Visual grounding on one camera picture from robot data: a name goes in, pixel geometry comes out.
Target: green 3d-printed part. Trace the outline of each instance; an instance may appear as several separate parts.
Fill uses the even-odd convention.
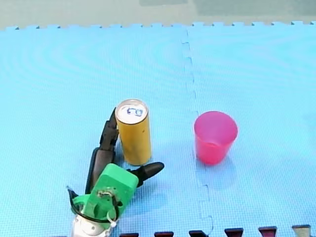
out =
[[[136,175],[110,163],[99,176],[91,193],[77,196],[73,202],[84,215],[91,218],[107,220],[109,213],[111,220],[118,219],[132,199],[138,182]],[[116,199],[118,217],[111,195]],[[100,223],[100,225],[105,229],[110,226],[109,223]]]

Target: can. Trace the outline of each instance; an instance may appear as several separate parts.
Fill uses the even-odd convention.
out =
[[[115,117],[126,162],[143,165],[152,156],[149,110],[138,99],[128,99],[117,105]]]

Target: foam mat tile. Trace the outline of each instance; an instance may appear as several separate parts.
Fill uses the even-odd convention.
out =
[[[183,35],[185,28],[139,26],[0,34],[0,236],[69,236],[66,186],[83,193],[104,122],[134,97],[150,108],[152,161],[165,169],[137,191],[114,235],[207,227],[191,221],[199,208]]]
[[[189,27],[199,114],[231,115],[239,135],[226,159],[197,169],[208,187],[212,236],[225,228],[315,225],[315,38],[311,25]]]

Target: black cable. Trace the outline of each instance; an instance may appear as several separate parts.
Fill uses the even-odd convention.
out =
[[[77,215],[83,217],[84,219],[87,219],[87,220],[93,221],[93,222],[97,222],[97,223],[110,223],[109,220],[94,219],[94,218],[89,217],[89,216],[87,216],[87,215],[85,215],[85,214],[82,214],[82,213],[76,208],[76,206],[75,206],[75,204],[74,204],[74,202],[73,202],[73,198],[77,197],[78,195],[77,195],[73,190],[71,190],[70,188],[67,188],[67,190],[68,190],[68,193],[69,193],[70,205],[71,205],[72,209],[74,210],[74,212],[75,212]],[[111,196],[111,198],[112,198],[112,205],[113,205],[113,207],[114,207],[114,209],[115,209],[115,219],[114,219],[113,221],[116,221],[116,220],[119,218],[119,206],[118,206],[118,202],[117,202],[115,196],[113,195],[113,196]]]

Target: plastic cup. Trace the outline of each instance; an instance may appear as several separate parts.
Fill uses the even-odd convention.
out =
[[[194,133],[197,158],[205,164],[215,165],[226,156],[237,137],[238,127],[229,115],[209,111],[197,118]]]

